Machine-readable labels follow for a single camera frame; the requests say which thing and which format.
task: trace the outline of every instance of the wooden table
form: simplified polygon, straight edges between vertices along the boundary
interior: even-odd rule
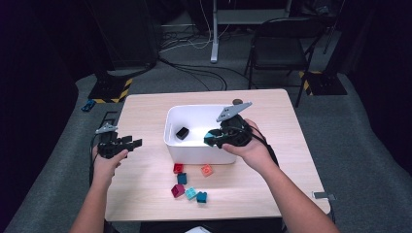
[[[170,108],[191,104],[227,104],[233,99],[252,101],[240,115],[257,123],[275,150],[281,169],[325,213],[329,204],[314,199],[313,191],[324,191],[297,121],[291,100],[283,89],[211,91],[130,95],[118,123],[119,136],[143,139],[143,147],[129,153],[109,188],[106,219],[190,220],[281,216],[263,178],[242,158],[233,164],[213,165],[214,174],[203,177],[201,165],[186,165],[186,188],[208,193],[207,203],[198,204],[186,195],[174,198],[177,183],[174,162],[163,141]]]

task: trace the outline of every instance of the small block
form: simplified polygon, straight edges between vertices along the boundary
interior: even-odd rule
[[[198,203],[206,203],[207,192],[197,193],[196,200]]]
[[[182,184],[176,184],[172,188],[172,193],[175,198],[179,197],[185,193],[185,188],[183,187]]]
[[[182,163],[175,163],[175,166],[173,167],[173,173],[174,174],[179,174],[183,172],[183,164]]]
[[[189,133],[189,130],[186,129],[185,127],[182,127],[182,129],[176,133],[176,137],[178,137],[178,139],[180,140],[184,140],[186,136],[188,135],[188,133]]]
[[[204,165],[201,169],[204,177],[209,177],[213,174],[213,169],[209,164]]]
[[[194,190],[193,187],[190,187],[189,189],[187,189],[187,190],[185,191],[185,195],[187,196],[187,198],[188,198],[189,200],[191,200],[191,199],[193,199],[193,198],[197,195],[197,193],[196,193],[196,190]]]
[[[186,173],[179,173],[178,174],[178,184],[187,184],[188,183],[188,178],[186,176]]]

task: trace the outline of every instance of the red cube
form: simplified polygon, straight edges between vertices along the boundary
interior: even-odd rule
[[[175,198],[185,193],[185,187],[182,184],[176,184],[172,188],[172,193]]]

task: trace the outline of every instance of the forearm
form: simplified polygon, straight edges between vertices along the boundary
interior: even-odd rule
[[[107,188],[92,185],[70,232],[103,232]]]
[[[327,215],[274,163],[260,173],[291,232],[339,232]]]

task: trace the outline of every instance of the chair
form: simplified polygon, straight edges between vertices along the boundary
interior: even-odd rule
[[[316,44],[326,31],[324,24],[312,17],[275,18],[264,22],[252,39],[248,63],[244,75],[249,71],[249,89],[252,87],[253,70],[293,70],[303,71],[301,85],[295,106],[298,107],[305,74]],[[300,39],[310,39],[311,44],[304,50]]]

